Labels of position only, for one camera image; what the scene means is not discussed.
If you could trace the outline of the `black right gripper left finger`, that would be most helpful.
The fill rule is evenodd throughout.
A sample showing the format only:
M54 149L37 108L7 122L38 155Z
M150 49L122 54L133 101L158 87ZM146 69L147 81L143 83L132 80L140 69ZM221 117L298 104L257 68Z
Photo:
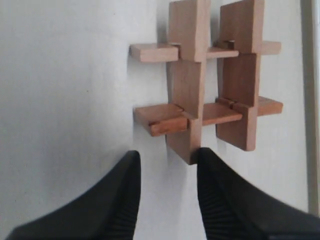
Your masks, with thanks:
M18 226L9 240L132 240L141 199L141 157L128 151L96 185L67 205Z

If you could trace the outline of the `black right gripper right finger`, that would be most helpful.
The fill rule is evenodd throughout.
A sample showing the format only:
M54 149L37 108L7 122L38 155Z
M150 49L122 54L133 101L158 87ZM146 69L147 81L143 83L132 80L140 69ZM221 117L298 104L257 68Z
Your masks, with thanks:
M197 197L208 240L318 240L320 219L258 189L210 148L197 153Z

